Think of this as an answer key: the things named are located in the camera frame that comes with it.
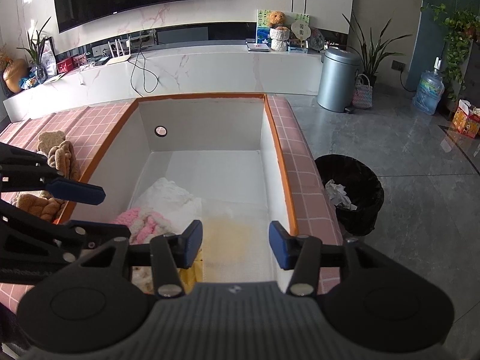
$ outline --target handbag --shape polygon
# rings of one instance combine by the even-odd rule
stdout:
[[[368,85],[365,85],[363,81],[367,80]],[[355,108],[367,109],[372,108],[374,105],[374,98],[372,94],[372,87],[370,86],[370,80],[364,74],[359,74],[355,81],[355,92],[353,93],[352,105]]]

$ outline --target wall outlet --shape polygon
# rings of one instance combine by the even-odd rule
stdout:
[[[398,62],[398,61],[393,61],[392,62],[392,69],[395,71],[404,71],[405,70],[405,64],[403,62]]]

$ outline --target crumpled tissue paper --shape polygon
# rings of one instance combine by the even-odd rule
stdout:
[[[350,198],[345,192],[345,187],[341,184],[335,184],[335,181],[330,180],[325,185],[325,190],[327,191],[330,201],[338,207],[346,208],[347,210],[354,211],[357,209],[357,206],[352,204]]]

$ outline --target pink and white plush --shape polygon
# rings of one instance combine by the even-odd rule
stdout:
[[[117,225],[126,225],[131,232],[130,244],[147,244],[153,237],[176,233],[169,220],[151,208],[132,208],[114,220]]]
[[[117,225],[126,225],[131,232],[130,244],[147,244],[153,237],[176,233],[169,220],[151,208],[132,208],[114,220]],[[131,282],[147,294],[153,294],[151,267],[134,267]]]

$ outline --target circular hole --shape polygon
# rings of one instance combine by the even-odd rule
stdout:
[[[159,137],[165,137],[166,134],[167,134],[167,129],[165,127],[158,126],[157,128],[155,128],[155,135]]]

